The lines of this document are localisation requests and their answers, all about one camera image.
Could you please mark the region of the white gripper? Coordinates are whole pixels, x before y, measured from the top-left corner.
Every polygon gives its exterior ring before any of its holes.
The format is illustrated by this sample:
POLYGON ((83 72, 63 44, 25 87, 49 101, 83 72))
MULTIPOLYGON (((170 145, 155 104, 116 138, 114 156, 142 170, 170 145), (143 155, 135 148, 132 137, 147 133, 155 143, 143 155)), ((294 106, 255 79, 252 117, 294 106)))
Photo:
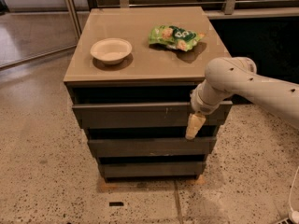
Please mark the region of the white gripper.
POLYGON ((193 140, 206 122, 204 115, 213 113, 222 101, 222 92, 213 89, 208 84, 199 84, 191 93, 192 110, 198 113, 190 114, 185 138, 193 140))

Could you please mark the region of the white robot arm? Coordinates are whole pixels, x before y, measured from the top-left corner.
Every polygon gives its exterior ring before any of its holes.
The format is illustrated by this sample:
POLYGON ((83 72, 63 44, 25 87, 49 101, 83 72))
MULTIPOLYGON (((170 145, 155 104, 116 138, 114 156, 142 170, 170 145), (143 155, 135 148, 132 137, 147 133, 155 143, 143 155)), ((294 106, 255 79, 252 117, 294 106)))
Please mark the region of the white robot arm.
POLYGON ((185 137, 193 140, 206 116, 234 94, 259 105, 299 128, 299 85, 256 74, 255 62, 246 57, 215 58, 205 70, 205 80, 191 93, 191 107, 185 137))

